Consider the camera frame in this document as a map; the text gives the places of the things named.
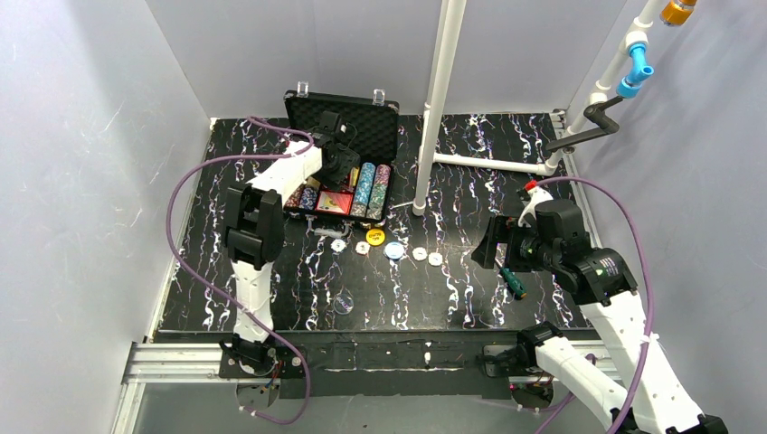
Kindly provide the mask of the red playing card deck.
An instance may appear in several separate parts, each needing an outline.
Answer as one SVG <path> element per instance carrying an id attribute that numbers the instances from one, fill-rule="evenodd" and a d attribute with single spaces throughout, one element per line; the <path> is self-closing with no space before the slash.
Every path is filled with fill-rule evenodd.
<path id="1" fill-rule="evenodd" d="M 354 196 L 345 192 L 330 192 L 323 190 L 319 193 L 315 210 L 318 212 L 348 215 Z"/>

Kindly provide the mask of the yellow big blind button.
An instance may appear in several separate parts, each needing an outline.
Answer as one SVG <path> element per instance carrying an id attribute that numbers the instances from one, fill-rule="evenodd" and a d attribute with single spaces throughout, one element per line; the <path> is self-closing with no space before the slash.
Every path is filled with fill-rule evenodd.
<path id="1" fill-rule="evenodd" d="M 365 240 L 371 246 L 380 246 L 385 242 L 385 232 L 382 229 L 373 228 L 365 234 Z"/>

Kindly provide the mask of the blue small blind button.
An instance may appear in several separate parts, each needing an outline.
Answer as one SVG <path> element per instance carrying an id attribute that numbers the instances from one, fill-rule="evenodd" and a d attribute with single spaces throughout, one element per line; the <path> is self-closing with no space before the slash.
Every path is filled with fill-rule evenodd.
<path id="1" fill-rule="evenodd" d="M 386 244 L 384 255 L 391 260 L 399 260 L 405 254 L 405 248 L 398 241 L 392 241 Z"/>

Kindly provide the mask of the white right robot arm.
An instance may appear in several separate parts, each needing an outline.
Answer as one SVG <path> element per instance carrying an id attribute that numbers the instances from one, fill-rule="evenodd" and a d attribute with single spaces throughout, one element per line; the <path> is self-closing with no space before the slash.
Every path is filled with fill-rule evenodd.
<path id="1" fill-rule="evenodd" d="M 499 245 L 503 271 L 547 271 L 592 323 L 616 371 L 610 377 L 579 353 L 549 322 L 516 334 L 504 350 L 484 351 L 491 376 L 513 371 L 547 373 L 564 384 L 609 433 L 724 433 L 724 421 L 706 414 L 682 386 L 650 328 L 649 300 L 624 258 L 592 245 L 581 208 L 555 199 L 536 183 L 523 191 L 518 216 L 497 215 L 471 258 L 488 269 Z"/>

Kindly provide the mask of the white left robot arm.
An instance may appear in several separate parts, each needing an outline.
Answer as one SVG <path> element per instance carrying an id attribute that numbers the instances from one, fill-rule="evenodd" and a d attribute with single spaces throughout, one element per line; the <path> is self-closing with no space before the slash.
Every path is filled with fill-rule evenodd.
<path id="1" fill-rule="evenodd" d="M 255 319 L 239 317 L 232 343 L 222 348 L 255 369 L 267 363 L 272 347 L 268 343 L 273 329 L 270 279 L 285 240 L 287 199 L 309 177 L 332 189 L 341 187 L 360 162 L 349 146 L 354 134 L 340 114 L 323 112 L 308 134 L 313 146 L 290 141 L 286 159 L 245 183 L 233 184 L 225 195 L 223 241 L 235 276 L 236 300 Z"/>

